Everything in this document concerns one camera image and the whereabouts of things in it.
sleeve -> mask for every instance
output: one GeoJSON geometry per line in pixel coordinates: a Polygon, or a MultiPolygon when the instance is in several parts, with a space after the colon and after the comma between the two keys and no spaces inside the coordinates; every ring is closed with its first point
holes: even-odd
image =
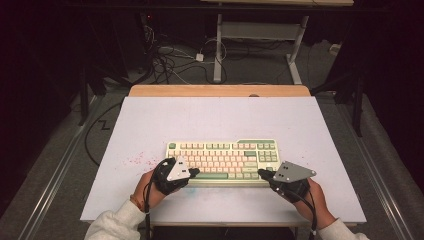
{"type": "Polygon", "coordinates": [[[362,233],[353,234],[340,219],[319,230],[318,233],[323,240],[369,240],[362,233]]]}
{"type": "Polygon", "coordinates": [[[90,225],[85,239],[140,239],[137,231],[146,214],[130,200],[124,202],[117,212],[107,211],[90,225]]]}

black glove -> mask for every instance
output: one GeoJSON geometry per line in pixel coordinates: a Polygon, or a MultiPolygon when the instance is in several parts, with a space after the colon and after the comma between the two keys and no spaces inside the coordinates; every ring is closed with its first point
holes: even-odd
{"type": "Polygon", "coordinates": [[[285,183],[274,180],[275,171],[259,169],[258,174],[265,181],[269,182],[269,187],[278,195],[285,196],[291,203],[295,203],[304,198],[309,192],[309,183],[307,179],[302,179],[296,182],[285,183]]]}
{"type": "Polygon", "coordinates": [[[157,166],[155,174],[153,175],[153,182],[156,184],[156,188],[165,195],[169,195],[175,190],[185,187],[188,184],[189,179],[195,178],[196,175],[200,173],[198,168],[190,168],[188,170],[190,172],[190,178],[168,181],[167,177],[174,167],[176,160],[175,158],[167,158],[164,160],[164,163],[165,162],[168,164],[161,164],[157,166]]]}

mechanical keyboard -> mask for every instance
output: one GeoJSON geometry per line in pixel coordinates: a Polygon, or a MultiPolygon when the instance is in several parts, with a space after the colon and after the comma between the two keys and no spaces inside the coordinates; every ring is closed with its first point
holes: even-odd
{"type": "Polygon", "coordinates": [[[275,140],[236,142],[170,142],[166,157],[183,156],[188,168],[200,173],[188,186],[269,187],[258,169],[277,171],[281,165],[275,140]]]}

white tabletop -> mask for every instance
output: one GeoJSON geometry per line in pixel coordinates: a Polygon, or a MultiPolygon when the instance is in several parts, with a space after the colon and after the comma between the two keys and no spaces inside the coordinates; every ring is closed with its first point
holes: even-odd
{"type": "MultiPolygon", "coordinates": [[[[366,221],[314,97],[127,97],[81,220],[117,210],[172,141],[275,139],[280,158],[317,172],[328,207],[366,221]]],[[[296,209],[269,188],[193,188],[151,212],[154,225],[299,226],[296,209]]]]}

white desk frame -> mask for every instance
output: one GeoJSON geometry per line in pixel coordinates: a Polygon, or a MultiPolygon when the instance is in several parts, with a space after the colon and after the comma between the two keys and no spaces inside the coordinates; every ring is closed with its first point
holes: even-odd
{"type": "Polygon", "coordinates": [[[218,14],[216,35],[216,57],[213,81],[221,82],[222,77],[222,38],[248,38],[248,39],[271,39],[271,40],[294,40],[293,51],[286,55],[293,83],[302,84],[299,71],[296,67],[296,56],[302,43],[306,24],[309,16],[304,16],[300,24],[273,24],[273,23],[250,23],[250,22],[223,22],[222,14],[218,14]]]}

